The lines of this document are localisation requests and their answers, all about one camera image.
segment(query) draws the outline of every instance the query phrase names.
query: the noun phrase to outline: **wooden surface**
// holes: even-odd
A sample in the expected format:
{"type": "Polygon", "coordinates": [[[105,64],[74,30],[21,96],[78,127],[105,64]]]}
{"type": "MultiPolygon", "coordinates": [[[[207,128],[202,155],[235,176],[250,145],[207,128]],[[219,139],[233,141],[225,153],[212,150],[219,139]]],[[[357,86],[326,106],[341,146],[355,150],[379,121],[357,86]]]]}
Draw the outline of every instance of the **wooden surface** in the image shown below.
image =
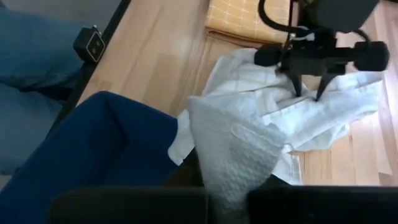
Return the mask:
{"type": "MultiPolygon", "coordinates": [[[[133,0],[80,101],[108,90],[178,115],[201,93],[216,59],[238,48],[206,37],[207,7],[207,0],[133,0]]],[[[354,122],[331,150],[301,153],[305,184],[398,185],[397,11],[398,4],[382,1],[364,26],[392,56],[379,112],[354,122]]],[[[340,45],[358,40],[342,35],[340,45]]]]}

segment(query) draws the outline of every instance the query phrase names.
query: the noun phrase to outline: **white towel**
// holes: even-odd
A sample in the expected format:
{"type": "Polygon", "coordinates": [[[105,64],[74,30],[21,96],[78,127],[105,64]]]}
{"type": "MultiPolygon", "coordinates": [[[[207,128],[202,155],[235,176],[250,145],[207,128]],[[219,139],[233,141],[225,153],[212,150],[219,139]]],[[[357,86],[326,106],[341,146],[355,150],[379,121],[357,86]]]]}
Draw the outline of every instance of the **white towel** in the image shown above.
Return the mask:
{"type": "Polygon", "coordinates": [[[275,125],[262,124],[249,95],[192,97],[188,110],[217,223],[248,223],[246,195],[271,175],[286,136],[275,125]]]}
{"type": "MultiPolygon", "coordinates": [[[[255,65],[255,52],[255,49],[239,49],[220,57],[202,97],[218,96],[225,102],[231,96],[252,99],[259,122],[264,126],[275,124],[287,136],[286,143],[296,151],[328,149],[335,139],[348,133],[352,121],[377,111],[380,73],[356,72],[336,77],[320,101],[315,102],[316,91],[309,91],[303,85],[302,96],[297,98],[291,81],[285,75],[275,74],[275,67],[255,65]]],[[[233,108],[236,111],[245,110],[239,103],[230,106],[236,107],[233,108]]],[[[189,113],[185,110],[178,117],[178,133],[169,148],[171,160],[181,164],[195,146],[194,139],[189,113]]],[[[302,184],[299,159],[289,151],[283,151],[273,174],[290,184],[302,184]]]]}

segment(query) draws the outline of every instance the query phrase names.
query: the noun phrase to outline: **person's leg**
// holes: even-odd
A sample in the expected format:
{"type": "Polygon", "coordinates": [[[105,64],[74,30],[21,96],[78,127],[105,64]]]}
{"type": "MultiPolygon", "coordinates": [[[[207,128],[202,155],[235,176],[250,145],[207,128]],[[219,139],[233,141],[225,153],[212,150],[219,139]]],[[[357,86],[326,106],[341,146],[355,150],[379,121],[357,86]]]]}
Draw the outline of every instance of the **person's leg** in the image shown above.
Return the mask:
{"type": "Polygon", "coordinates": [[[73,82],[81,28],[0,8],[0,173],[21,166],[55,121],[61,104],[32,90],[73,82]]]}
{"type": "Polygon", "coordinates": [[[34,90],[72,82],[82,65],[73,49],[82,27],[0,8],[0,83],[34,90]]]}
{"type": "Polygon", "coordinates": [[[0,174],[13,174],[44,140],[61,104],[0,84],[0,174]]]}
{"type": "Polygon", "coordinates": [[[159,185],[177,168],[167,155],[176,133],[175,118],[112,93],[95,94],[5,186],[0,223],[45,223],[51,199],[77,187],[128,179],[133,186],[159,185]],[[124,166],[127,162],[137,164],[124,166]]]}

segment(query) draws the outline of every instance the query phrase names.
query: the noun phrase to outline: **textured white cloth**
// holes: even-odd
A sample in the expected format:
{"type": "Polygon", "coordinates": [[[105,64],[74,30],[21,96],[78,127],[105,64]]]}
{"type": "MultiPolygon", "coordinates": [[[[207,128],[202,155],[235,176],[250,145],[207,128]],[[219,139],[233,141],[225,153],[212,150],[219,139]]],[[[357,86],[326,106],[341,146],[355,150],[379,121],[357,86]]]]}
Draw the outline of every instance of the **textured white cloth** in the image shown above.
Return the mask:
{"type": "Polygon", "coordinates": [[[192,97],[188,110],[217,223],[247,223],[246,194],[271,175],[285,135],[274,125],[262,124],[257,103],[249,95],[192,97]]]}

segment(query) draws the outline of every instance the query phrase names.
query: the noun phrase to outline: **yellow checkered cloth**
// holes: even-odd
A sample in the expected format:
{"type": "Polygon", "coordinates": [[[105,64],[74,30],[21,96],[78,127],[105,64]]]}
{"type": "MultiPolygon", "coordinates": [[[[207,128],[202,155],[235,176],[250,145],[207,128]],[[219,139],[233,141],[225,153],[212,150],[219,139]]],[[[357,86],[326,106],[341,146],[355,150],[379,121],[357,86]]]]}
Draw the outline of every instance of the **yellow checkered cloth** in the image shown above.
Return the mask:
{"type": "MultiPolygon", "coordinates": [[[[289,3],[290,0],[267,0],[267,15],[272,20],[287,25],[289,3]]],[[[206,20],[207,33],[211,35],[216,32],[216,35],[227,35],[228,38],[241,39],[244,42],[284,43],[287,33],[265,25],[257,13],[258,4],[258,0],[210,0],[206,20]]]]}

